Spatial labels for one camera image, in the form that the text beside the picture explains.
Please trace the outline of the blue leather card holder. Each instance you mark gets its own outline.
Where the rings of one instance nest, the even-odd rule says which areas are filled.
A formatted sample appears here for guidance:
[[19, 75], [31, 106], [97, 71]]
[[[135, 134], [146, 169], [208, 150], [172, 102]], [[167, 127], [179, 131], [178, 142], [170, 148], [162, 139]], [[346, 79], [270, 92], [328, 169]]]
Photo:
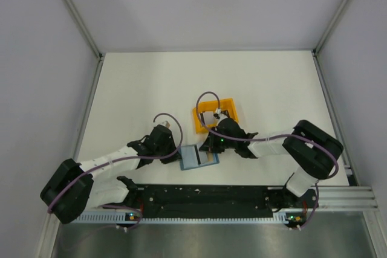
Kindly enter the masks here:
[[219, 164], [219, 158], [216, 153], [199, 151], [202, 143], [182, 146], [179, 150], [181, 155], [180, 169], [182, 171], [199, 169], [206, 166]]

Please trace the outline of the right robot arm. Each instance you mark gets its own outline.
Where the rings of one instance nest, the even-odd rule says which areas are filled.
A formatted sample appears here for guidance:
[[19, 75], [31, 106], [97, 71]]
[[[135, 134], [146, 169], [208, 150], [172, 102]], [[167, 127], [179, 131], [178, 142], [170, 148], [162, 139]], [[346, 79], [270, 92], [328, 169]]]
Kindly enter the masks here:
[[257, 132], [246, 132], [234, 119], [222, 117], [209, 129], [199, 151], [220, 154], [227, 149], [246, 159], [289, 155], [295, 160], [298, 168], [281, 189], [279, 201], [267, 200], [268, 207], [275, 210], [285, 204], [298, 206], [311, 186], [336, 176], [343, 152], [337, 139], [307, 120], [299, 121], [289, 131], [260, 137]]

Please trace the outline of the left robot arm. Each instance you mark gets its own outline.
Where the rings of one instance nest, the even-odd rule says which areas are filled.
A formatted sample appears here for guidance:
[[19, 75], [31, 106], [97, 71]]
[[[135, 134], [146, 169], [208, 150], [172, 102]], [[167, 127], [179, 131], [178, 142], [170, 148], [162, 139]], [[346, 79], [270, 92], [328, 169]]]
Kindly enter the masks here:
[[135, 184], [126, 174], [153, 160], [167, 164], [181, 155], [169, 123], [164, 121], [149, 135], [121, 149], [88, 161], [63, 161], [40, 193], [48, 212], [62, 224], [76, 220], [85, 210], [106, 204], [132, 207], [137, 200]]

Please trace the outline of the yellow plastic bin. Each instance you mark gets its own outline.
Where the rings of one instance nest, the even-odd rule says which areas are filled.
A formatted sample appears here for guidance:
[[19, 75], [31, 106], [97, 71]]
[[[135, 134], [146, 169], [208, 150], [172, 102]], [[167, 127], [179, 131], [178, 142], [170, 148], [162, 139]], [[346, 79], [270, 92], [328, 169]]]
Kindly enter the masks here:
[[[238, 114], [236, 111], [236, 107], [232, 98], [226, 98], [220, 100], [220, 109], [221, 113], [228, 117], [225, 113], [229, 111], [233, 114], [232, 118], [237, 123], [239, 122]], [[207, 127], [215, 127], [217, 123], [220, 121], [220, 117], [216, 118], [215, 114], [218, 110], [218, 102], [207, 101], [207, 102], [199, 102], [198, 108], [193, 108], [193, 120], [195, 123], [195, 132], [197, 134], [205, 134], [208, 133], [208, 130], [203, 126], [205, 124]]]

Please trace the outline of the white card black stripe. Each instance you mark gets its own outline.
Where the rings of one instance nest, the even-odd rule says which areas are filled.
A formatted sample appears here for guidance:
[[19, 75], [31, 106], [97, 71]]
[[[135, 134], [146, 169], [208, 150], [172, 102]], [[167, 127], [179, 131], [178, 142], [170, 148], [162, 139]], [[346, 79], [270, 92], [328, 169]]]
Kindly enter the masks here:
[[195, 154], [197, 158], [198, 167], [206, 166], [213, 163], [213, 155], [208, 152], [200, 152], [197, 146], [195, 146]]

